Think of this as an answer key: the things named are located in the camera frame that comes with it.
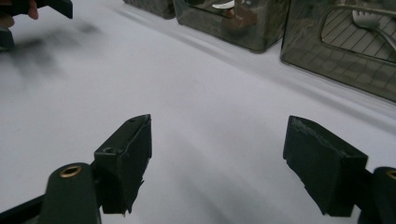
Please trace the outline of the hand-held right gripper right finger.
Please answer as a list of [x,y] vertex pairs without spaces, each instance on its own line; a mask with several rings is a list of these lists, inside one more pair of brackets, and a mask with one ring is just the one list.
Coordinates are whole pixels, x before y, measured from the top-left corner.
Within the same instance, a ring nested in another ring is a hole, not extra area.
[[323,214],[348,217],[352,190],[365,171],[368,156],[318,123],[291,116],[283,159],[299,176]]

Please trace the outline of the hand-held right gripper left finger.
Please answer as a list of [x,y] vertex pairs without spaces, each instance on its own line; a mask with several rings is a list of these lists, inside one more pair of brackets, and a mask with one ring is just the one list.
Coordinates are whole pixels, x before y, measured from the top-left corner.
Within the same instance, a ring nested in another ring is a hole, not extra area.
[[95,150],[93,170],[105,214],[132,212],[151,156],[150,114],[126,120]]

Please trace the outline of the smoky transparent plastic bin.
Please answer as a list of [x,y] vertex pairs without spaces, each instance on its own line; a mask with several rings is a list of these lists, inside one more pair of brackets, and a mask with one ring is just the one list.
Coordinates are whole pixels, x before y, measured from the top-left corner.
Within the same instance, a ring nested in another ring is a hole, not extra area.
[[253,52],[264,52],[284,34],[290,0],[234,0],[234,7],[247,7],[257,14],[255,25],[230,31],[222,27],[230,9],[214,9],[212,4],[230,0],[174,0],[179,24],[213,35]]
[[126,5],[137,7],[166,20],[176,16],[173,0],[122,0]]
[[396,49],[354,11],[396,40],[396,0],[291,0],[280,59],[396,103]]

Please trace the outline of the metal fork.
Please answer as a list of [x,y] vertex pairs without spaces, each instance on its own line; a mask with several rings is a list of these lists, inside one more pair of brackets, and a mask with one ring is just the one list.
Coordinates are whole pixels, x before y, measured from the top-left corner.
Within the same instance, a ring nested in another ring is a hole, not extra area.
[[353,10],[352,11],[353,22],[360,28],[372,31],[380,35],[389,46],[396,51],[396,40],[380,28],[379,19],[375,14]]

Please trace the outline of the brown wooden spoon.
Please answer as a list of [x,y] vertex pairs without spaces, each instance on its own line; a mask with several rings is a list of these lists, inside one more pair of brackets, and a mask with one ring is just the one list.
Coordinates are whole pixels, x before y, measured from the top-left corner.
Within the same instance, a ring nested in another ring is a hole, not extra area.
[[223,28],[230,31],[247,29],[257,22],[257,14],[247,7],[235,7],[226,12],[227,18],[221,21]]

